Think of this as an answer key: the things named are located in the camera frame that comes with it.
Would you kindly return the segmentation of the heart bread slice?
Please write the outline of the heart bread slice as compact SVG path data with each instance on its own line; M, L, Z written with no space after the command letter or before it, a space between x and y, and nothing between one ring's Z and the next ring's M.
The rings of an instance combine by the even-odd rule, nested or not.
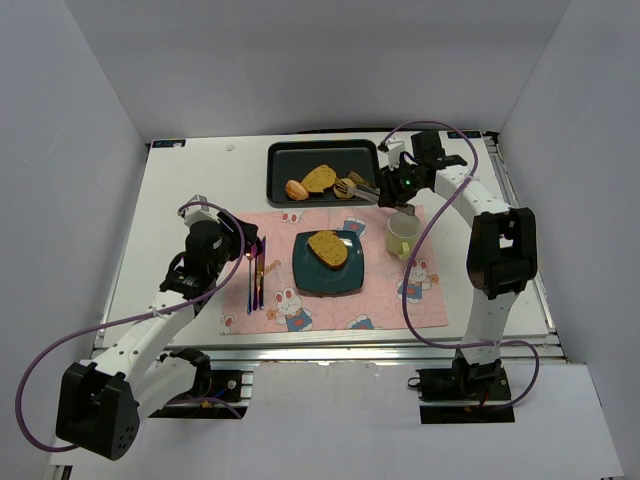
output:
M321 230L309 237L307 245L328 268L341 269L348 259L348 249L333 230Z

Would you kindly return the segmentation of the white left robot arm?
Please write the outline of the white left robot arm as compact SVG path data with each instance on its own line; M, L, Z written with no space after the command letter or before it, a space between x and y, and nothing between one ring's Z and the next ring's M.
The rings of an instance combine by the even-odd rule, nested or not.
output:
M170 262L149 318L134 322L88 364L74 363L65 371L59 439L118 460L150 415L181 395L204 394L209 357L195 349L165 349L208 303L224 267L257 246L258 228L223 212L182 216L189 229L185 247Z

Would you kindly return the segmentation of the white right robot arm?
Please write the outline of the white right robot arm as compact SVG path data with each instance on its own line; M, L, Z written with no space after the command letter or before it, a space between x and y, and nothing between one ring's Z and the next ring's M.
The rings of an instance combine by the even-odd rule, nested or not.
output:
M444 199L471 229L466 270L474 288L451 367L421 383L444 400L483 401L503 371L500 346L511 308L537 274L535 215L493 196L475 176L479 157L446 153L438 132L423 131L411 142L411 151L392 135L380 142L388 164L376 177L378 204L406 211L425 189Z

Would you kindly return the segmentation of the small round bread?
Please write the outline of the small round bread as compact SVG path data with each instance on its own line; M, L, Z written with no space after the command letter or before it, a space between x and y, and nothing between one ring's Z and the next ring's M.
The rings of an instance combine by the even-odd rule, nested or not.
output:
M350 178L337 178L333 186L334 194L339 199L353 198L355 189L356 184Z

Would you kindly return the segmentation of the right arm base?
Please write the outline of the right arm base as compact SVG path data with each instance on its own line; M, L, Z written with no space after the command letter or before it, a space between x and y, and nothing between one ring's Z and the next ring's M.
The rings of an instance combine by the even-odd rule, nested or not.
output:
M423 425L506 424L515 422L511 389L504 368L494 379L463 386L452 368L421 369L407 380L418 394Z

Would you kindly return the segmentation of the metal tongs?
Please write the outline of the metal tongs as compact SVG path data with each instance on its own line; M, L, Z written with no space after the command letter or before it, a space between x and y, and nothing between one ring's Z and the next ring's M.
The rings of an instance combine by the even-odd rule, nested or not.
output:
M390 200L383 198L379 188L373 185L371 182L365 180L358 173L349 171L347 176L344 178L350 178L356 184L354 197L367 200L370 203L375 203L380 208L393 209L408 216L415 215L414 205L407 203L395 204Z

